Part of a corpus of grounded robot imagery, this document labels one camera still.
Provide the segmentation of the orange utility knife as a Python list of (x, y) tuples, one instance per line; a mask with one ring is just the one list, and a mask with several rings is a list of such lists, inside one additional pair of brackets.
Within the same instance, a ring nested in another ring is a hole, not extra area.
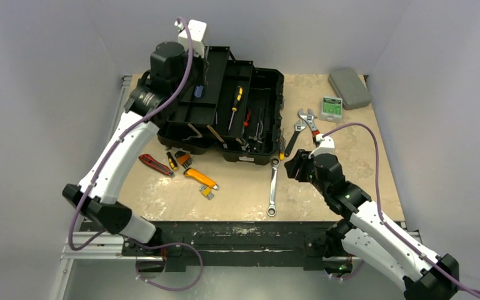
[(206, 175), (204, 175), (203, 173), (199, 172), (198, 170), (194, 169), (193, 167), (189, 167), (187, 168), (183, 174), (186, 176), (186, 177), (189, 177), (189, 178), (192, 178), (194, 180), (196, 180), (197, 182), (211, 188), (211, 189), (214, 189), (214, 190), (219, 190), (219, 185), (214, 181), (212, 180), (210, 177), (207, 177)]

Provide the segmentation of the red blue small screwdriver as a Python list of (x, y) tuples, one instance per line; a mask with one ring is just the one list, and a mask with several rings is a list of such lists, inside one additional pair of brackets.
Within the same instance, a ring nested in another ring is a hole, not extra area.
[(194, 88), (194, 97), (195, 98), (201, 98), (204, 94), (204, 89), (205, 89), (206, 85), (205, 84), (200, 84), (200, 85), (197, 85), (195, 86)]

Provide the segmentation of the steel claw hammer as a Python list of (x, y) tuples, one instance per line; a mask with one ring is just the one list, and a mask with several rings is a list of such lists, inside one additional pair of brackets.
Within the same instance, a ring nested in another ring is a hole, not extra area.
[(265, 112), (259, 108), (251, 115), (251, 122), (246, 128), (246, 137), (252, 142), (262, 143)]

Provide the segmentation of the black plastic toolbox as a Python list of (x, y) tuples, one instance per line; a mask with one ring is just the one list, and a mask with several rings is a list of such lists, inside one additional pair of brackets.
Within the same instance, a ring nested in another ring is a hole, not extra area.
[[(224, 46), (211, 46), (207, 57), (209, 69), (203, 96), (180, 100), (177, 111), (159, 130), (158, 141), (167, 148), (196, 155), (215, 148), (229, 162), (267, 165), (278, 157), (279, 139), (283, 137), (284, 74), (277, 69), (255, 67), (252, 61), (238, 60)], [(228, 132), (237, 86), (243, 88), (243, 94)], [(259, 108), (271, 115), (261, 154), (253, 151), (253, 142), (247, 139), (243, 128), (247, 109), (253, 114)]]

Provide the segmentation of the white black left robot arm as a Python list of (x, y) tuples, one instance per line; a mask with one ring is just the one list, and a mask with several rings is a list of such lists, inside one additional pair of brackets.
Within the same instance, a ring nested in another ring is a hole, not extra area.
[(77, 183), (67, 184), (63, 197), (74, 207), (67, 241), (73, 242), (79, 216), (94, 221), (111, 234), (137, 242), (147, 256), (161, 249), (161, 229), (118, 199), (133, 164), (144, 146), (157, 135), (177, 109), (190, 98), (196, 86), (205, 83), (208, 69), (205, 42), (163, 42), (150, 56), (145, 71), (124, 105), (119, 123), (91, 170)]

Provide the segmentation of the black yellow phillips screwdriver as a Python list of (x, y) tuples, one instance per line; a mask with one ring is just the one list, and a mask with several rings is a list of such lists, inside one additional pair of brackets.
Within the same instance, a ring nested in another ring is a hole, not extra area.
[(238, 106), (239, 106), (239, 103), (242, 99), (242, 96), (243, 96), (243, 88), (241, 86), (237, 86), (236, 90), (235, 90), (235, 93), (234, 93), (234, 97), (233, 97), (233, 105), (232, 105), (232, 108), (231, 108), (231, 117), (230, 117), (230, 120), (229, 120), (229, 125), (227, 127), (228, 132), (231, 130), (232, 123), (233, 123), (233, 120), (234, 120), (234, 115), (238, 111)]

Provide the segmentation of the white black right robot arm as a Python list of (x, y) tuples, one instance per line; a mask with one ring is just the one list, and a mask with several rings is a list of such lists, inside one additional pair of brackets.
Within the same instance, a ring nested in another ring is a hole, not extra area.
[(288, 178), (310, 183), (342, 218), (327, 230), (326, 255), (347, 252), (389, 278), (405, 299), (451, 299), (459, 263), (440, 256), (403, 230), (358, 185), (348, 181), (333, 154), (300, 149), (284, 165)]

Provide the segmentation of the black multi pliers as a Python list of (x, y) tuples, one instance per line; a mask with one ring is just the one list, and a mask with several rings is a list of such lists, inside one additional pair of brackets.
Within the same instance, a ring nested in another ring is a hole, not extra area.
[(256, 121), (256, 130), (254, 136), (252, 137), (252, 150), (255, 153), (261, 154), (264, 150), (264, 139), (266, 138), (267, 131), (270, 127), (271, 115), (265, 108), (261, 107), (257, 111)]

